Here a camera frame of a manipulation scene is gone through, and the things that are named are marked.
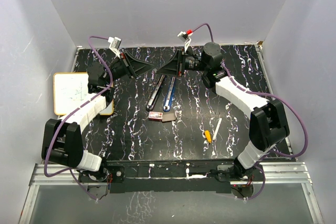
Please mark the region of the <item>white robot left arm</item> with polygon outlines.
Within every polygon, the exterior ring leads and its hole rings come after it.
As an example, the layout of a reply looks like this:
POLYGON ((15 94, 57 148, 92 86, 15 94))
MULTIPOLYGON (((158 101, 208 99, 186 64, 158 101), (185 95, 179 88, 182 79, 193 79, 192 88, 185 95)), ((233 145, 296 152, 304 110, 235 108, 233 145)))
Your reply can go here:
POLYGON ((102 157, 84 149, 82 132, 112 103, 114 80, 124 76, 135 79, 153 68, 152 63, 137 59, 128 51, 114 58, 109 65, 102 59, 93 62, 87 68, 88 95, 84 104, 59 119, 48 120, 45 124, 41 150, 45 163, 60 164, 66 170, 83 169, 90 172, 96 181, 104 181, 108 177, 108 168, 102 165, 102 157))

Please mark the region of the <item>grey staple box tray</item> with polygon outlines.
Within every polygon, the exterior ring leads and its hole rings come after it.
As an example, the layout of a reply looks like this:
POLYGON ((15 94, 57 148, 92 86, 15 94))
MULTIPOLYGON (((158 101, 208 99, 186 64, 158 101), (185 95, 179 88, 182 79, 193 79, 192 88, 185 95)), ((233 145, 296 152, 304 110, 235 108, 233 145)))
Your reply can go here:
POLYGON ((163 113, 163 116, 162 116, 162 122, 163 123, 166 123, 166 122, 172 122, 172 121, 175 121, 176 120, 176 114, 175 112, 165 112, 163 113))

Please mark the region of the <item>red staple box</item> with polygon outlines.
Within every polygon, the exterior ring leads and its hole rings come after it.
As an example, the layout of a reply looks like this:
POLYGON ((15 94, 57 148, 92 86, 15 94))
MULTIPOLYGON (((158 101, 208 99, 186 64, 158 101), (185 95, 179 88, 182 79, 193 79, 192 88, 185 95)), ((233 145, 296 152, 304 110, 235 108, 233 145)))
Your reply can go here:
POLYGON ((150 111, 148 119, 151 120, 151 121, 159 121, 159 122, 161 122, 162 119, 163 119, 163 112, 150 111))

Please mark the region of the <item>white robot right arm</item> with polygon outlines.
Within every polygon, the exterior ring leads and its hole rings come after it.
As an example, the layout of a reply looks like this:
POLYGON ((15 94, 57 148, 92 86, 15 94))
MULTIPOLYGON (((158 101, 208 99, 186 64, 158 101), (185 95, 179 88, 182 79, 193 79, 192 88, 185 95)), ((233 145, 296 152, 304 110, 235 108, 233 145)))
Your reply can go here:
POLYGON ((247 180, 256 164, 289 135, 289 126, 283 103, 252 94, 224 69, 223 58, 221 47, 215 42, 206 43, 199 56, 191 49, 177 49, 157 73, 181 77, 186 70, 200 71, 206 88, 230 101, 249 118, 248 144, 234 159, 232 167, 215 172, 217 177, 247 180))

